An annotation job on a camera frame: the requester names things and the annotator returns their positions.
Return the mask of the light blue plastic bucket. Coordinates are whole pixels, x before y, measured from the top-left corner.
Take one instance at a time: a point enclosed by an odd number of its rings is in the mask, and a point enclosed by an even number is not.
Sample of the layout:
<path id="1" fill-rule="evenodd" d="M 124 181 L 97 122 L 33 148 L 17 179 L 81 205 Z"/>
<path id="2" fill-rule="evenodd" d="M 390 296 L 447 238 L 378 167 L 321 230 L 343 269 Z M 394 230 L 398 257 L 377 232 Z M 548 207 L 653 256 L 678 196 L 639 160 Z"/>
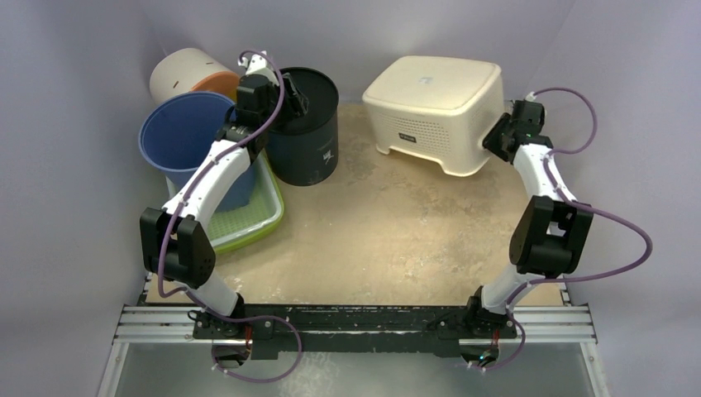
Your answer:
<path id="1" fill-rule="evenodd" d="M 207 159 L 234 101 L 222 94 L 184 93 L 160 104 L 144 121 L 138 145 L 145 160 L 179 192 Z"/>

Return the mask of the aluminium frame rails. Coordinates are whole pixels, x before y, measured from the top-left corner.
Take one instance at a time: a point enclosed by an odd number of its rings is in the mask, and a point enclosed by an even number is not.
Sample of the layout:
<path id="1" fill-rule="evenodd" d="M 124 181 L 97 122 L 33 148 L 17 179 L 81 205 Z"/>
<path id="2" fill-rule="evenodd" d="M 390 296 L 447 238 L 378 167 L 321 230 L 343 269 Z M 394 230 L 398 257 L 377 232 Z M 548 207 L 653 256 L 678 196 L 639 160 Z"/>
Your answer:
<path id="1" fill-rule="evenodd" d="M 281 183 L 284 216 L 219 250 L 243 324 L 184 294 L 122 310 L 101 396 L 605 395 L 593 320 L 540 285 L 500 332 L 473 334 L 470 297 L 513 270 L 531 190 L 509 163 L 467 177 L 402 155 L 343 155 L 322 182 Z"/>

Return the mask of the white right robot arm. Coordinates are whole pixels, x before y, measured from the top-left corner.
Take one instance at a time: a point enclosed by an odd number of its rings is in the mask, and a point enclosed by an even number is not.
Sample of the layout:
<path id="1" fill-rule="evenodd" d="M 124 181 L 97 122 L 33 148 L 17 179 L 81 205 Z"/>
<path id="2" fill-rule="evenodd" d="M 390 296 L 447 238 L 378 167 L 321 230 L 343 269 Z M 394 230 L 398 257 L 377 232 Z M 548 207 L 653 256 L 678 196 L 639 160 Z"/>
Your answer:
<path id="1" fill-rule="evenodd" d="M 517 100 L 483 140 L 518 172 L 530 200 L 509 242 L 509 266 L 468 301 L 464 325 L 476 337 L 505 327 L 509 310 L 535 286 L 573 273 L 584 250 L 594 215 L 574 207 L 552 164 L 551 140 L 541 134 L 545 120 L 542 104 Z"/>

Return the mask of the cream plastic laundry basket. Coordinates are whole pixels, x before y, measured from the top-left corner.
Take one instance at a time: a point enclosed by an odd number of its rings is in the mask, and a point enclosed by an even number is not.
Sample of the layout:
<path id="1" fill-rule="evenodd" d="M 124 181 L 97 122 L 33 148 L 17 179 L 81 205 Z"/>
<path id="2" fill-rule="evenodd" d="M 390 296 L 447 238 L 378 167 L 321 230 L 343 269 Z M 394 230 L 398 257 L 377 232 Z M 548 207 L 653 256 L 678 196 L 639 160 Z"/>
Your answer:
<path id="1" fill-rule="evenodd" d="M 482 60 L 407 55 L 370 84 L 362 102 L 379 152 L 471 176 L 488 161 L 482 140 L 505 112 L 502 69 Z"/>

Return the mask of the white cylinder container orange-yellow lid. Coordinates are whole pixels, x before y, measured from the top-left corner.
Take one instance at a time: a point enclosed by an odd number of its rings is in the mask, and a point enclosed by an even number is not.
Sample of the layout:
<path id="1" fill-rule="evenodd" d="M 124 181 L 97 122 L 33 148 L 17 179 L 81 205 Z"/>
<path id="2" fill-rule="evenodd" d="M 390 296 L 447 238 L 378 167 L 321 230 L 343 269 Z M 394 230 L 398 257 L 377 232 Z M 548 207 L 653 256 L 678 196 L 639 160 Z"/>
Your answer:
<path id="1" fill-rule="evenodd" d="M 156 104 L 192 91 L 234 98 L 240 76 L 203 50 L 185 48 L 163 58 L 153 69 L 149 89 Z"/>

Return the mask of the dark navy cylindrical bin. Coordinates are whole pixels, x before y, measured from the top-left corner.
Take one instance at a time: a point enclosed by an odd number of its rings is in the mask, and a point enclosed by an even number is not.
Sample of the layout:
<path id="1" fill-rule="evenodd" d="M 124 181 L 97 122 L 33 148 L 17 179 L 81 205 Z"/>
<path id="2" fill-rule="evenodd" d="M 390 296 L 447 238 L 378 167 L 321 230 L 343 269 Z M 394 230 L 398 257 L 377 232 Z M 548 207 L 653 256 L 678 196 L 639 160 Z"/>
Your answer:
<path id="1" fill-rule="evenodd" d="M 324 73 L 305 67 L 282 69 L 308 99 L 308 112 L 269 132 L 266 147 L 274 174 L 286 184 L 311 186 L 329 178 L 339 160 L 339 92 Z"/>

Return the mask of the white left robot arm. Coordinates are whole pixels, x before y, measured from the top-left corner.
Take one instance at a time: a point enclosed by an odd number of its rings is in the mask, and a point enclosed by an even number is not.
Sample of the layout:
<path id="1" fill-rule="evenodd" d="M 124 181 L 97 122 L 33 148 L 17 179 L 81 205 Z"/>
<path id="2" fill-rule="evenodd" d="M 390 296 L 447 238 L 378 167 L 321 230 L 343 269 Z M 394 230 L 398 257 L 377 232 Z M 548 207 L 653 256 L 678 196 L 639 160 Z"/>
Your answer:
<path id="1" fill-rule="evenodd" d="M 268 143 L 268 133 L 308 112 L 308 99 L 293 77 L 247 75 L 237 89 L 238 101 L 222 117 L 202 164 L 184 187 L 160 208 L 140 217 L 146 269 L 167 298 L 186 294 L 214 318 L 224 337 L 246 330 L 245 303 L 215 271 L 216 253 L 207 228 L 233 184 L 253 165 Z"/>

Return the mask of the green tray with white strainer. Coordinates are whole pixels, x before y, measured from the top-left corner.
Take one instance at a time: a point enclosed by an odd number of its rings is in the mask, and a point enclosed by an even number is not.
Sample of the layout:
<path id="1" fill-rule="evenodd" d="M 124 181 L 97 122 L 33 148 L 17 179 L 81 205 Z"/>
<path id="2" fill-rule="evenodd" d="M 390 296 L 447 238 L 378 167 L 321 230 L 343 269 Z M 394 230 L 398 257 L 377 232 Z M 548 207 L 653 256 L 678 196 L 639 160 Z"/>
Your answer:
<path id="1" fill-rule="evenodd" d="M 231 211 L 214 213 L 207 235 L 217 254 L 234 251 L 269 235 L 284 215 L 284 200 L 266 155 L 251 167 L 255 186 L 250 202 Z"/>

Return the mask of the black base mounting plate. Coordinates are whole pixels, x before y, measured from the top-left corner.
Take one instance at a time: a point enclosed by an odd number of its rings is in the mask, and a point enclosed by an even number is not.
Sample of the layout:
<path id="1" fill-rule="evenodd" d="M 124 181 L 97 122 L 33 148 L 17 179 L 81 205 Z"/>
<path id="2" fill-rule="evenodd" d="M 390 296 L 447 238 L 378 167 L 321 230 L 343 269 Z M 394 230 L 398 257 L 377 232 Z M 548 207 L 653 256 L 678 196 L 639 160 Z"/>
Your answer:
<path id="1" fill-rule="evenodd" d="M 477 361 L 496 357 L 498 342 L 517 336 L 513 320 L 479 332 L 459 306 L 246 304 L 242 323 L 188 311 L 193 338 L 217 345 L 238 341 L 255 360 L 281 352 L 431 353 Z"/>

